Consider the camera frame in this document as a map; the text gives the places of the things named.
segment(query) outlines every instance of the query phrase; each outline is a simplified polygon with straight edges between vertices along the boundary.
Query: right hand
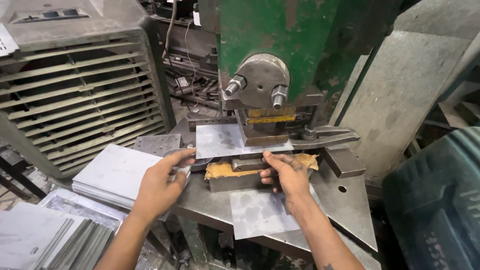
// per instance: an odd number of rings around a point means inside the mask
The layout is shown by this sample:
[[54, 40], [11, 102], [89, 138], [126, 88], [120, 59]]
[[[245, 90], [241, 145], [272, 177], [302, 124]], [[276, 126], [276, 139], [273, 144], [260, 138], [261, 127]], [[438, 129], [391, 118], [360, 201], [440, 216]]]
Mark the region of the right hand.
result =
[[273, 191], [280, 192], [280, 187], [285, 193], [287, 207], [290, 211], [300, 201], [312, 198], [308, 183], [307, 167], [300, 161], [284, 154], [274, 155], [269, 151], [264, 152], [263, 161], [271, 168], [260, 173], [263, 184], [274, 185]]

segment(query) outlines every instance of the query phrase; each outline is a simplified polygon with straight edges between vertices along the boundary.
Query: stack of metal sheets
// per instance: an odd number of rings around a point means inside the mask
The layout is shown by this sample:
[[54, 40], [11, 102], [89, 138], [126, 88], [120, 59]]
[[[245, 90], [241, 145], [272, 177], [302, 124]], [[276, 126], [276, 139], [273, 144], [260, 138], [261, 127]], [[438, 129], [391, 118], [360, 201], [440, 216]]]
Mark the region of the stack of metal sheets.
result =
[[[73, 178], [72, 188], [79, 194], [132, 209], [145, 171], [162, 158], [117, 145], [108, 145]], [[174, 168], [190, 177], [190, 166]], [[165, 221], [168, 212], [160, 219]]]
[[0, 269], [92, 270], [113, 230], [91, 220], [20, 202], [0, 211]]

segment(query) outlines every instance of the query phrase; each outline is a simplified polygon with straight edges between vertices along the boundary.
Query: hand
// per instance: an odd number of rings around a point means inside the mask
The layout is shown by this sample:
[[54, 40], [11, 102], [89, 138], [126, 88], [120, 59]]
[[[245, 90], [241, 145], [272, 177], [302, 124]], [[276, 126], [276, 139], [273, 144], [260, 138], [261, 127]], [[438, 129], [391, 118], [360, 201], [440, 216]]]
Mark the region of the hand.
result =
[[291, 156], [284, 154], [274, 155], [269, 151], [264, 152], [263, 161], [272, 167], [260, 173], [262, 183], [274, 185], [274, 192], [281, 192], [281, 190], [283, 190], [290, 212], [293, 213], [292, 210], [299, 203], [312, 199], [307, 168], [303, 163]]
[[[187, 180], [185, 172], [177, 173], [173, 167], [185, 168], [195, 163], [195, 159], [190, 158], [195, 152], [196, 148], [175, 152], [148, 168], [130, 214], [151, 223], [165, 213], [177, 201]], [[170, 175], [175, 174], [175, 180], [170, 182]]]

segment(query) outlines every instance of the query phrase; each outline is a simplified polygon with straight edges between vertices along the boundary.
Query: metal table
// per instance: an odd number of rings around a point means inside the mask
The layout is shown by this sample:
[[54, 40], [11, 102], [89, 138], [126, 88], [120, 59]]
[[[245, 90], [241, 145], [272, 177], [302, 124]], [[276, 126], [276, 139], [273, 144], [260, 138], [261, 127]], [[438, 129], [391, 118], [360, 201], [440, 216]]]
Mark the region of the metal table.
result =
[[[182, 119], [170, 134], [182, 134], [184, 144], [195, 144], [195, 133]], [[377, 250], [372, 219], [363, 176], [338, 179], [322, 162], [310, 177], [322, 209], [330, 218], [341, 239], [367, 270], [380, 270], [380, 263], [371, 256]], [[173, 213], [200, 224], [233, 234], [229, 192], [211, 193], [204, 173], [192, 173]], [[249, 238], [288, 256], [313, 261], [305, 237], [300, 230]]]

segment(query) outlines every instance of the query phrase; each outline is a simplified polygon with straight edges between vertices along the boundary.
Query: left hand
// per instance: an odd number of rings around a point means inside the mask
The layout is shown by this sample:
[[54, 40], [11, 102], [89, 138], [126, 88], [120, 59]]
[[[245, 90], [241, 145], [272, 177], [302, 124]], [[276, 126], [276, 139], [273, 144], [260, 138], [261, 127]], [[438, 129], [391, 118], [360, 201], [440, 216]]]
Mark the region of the left hand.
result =
[[[177, 201], [187, 180], [184, 172], [177, 173], [173, 167], [185, 168], [195, 163], [195, 159], [190, 158], [195, 152], [196, 148], [175, 152], [148, 168], [130, 214], [151, 223], [165, 213]], [[175, 180], [170, 182], [170, 175], [175, 174]]]

